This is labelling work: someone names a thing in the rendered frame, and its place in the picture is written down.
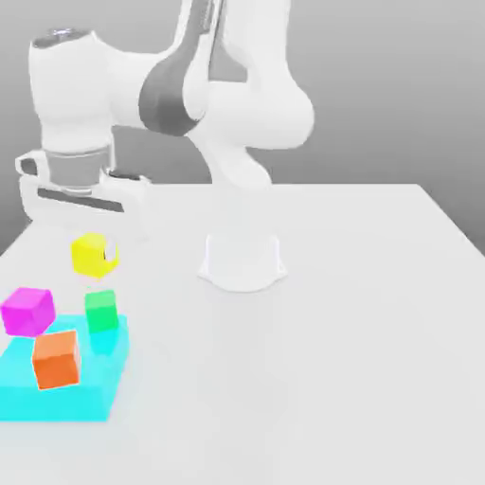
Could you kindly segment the small orange cube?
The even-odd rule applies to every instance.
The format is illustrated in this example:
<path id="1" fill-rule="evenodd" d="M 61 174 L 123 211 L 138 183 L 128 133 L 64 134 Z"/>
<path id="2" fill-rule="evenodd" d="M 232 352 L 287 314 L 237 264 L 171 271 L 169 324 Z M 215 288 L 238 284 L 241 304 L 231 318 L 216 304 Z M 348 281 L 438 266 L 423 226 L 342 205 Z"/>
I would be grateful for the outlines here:
<path id="1" fill-rule="evenodd" d="M 81 381 L 81 353 L 75 330 L 39 335 L 31 360 L 40 390 L 73 386 Z"/>

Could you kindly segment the small green cube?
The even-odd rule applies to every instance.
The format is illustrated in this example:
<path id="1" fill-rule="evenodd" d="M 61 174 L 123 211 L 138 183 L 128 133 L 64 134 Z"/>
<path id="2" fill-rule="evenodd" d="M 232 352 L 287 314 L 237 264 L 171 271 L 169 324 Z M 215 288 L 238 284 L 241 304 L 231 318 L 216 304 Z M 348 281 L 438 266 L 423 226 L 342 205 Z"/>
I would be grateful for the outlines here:
<path id="1" fill-rule="evenodd" d="M 90 292 L 84 296 L 84 310 L 90 333 L 118 327 L 116 294 L 113 290 Z"/>

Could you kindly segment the small magenta cube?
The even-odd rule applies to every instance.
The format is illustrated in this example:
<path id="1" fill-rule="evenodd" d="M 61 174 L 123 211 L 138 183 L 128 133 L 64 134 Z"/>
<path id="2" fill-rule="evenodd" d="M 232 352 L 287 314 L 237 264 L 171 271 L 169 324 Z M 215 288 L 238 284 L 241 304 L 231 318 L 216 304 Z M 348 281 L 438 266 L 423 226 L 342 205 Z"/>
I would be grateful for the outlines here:
<path id="1" fill-rule="evenodd" d="M 36 337 L 56 318 L 52 293 L 46 289 L 19 287 L 0 304 L 0 315 L 8 335 Z"/>

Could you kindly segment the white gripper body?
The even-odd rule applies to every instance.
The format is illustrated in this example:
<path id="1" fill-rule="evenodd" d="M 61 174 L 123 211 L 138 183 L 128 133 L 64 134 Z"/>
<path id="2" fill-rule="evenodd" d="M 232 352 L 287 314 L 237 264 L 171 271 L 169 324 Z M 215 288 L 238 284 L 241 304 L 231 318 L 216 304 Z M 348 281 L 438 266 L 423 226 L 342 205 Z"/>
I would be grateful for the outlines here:
<path id="1" fill-rule="evenodd" d="M 88 194 L 67 193 L 23 175 L 19 188 L 24 211 L 38 224 L 79 232 L 99 232 L 117 240 L 143 240 L 149 233 L 151 182 L 103 174 Z"/>

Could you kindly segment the small yellow cube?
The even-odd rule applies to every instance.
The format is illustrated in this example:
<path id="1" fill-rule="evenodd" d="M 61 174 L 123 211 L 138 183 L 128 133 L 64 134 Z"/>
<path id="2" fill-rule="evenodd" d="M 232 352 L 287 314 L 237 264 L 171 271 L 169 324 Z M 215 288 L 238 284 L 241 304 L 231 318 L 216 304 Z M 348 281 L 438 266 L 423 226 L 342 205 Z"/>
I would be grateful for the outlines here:
<path id="1" fill-rule="evenodd" d="M 118 265 L 119 252 L 114 247 L 114 256 L 108 258 L 107 239 L 96 232 L 88 232 L 71 243 L 71 260 L 73 270 L 83 276 L 104 278 Z"/>

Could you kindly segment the large cyan box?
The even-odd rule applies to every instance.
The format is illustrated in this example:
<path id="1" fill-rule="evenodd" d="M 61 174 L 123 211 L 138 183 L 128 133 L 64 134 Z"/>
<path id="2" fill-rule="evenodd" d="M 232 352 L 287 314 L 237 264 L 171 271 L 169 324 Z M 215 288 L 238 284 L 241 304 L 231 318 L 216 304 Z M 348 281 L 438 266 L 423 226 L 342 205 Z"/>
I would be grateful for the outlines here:
<path id="1" fill-rule="evenodd" d="M 117 329 L 91 335 L 83 315 L 62 314 L 47 331 L 77 333 L 81 381 L 40 390 L 31 362 L 34 340 L 13 337 L 0 355 L 0 422 L 107 420 L 129 354 L 127 317 L 118 317 Z"/>

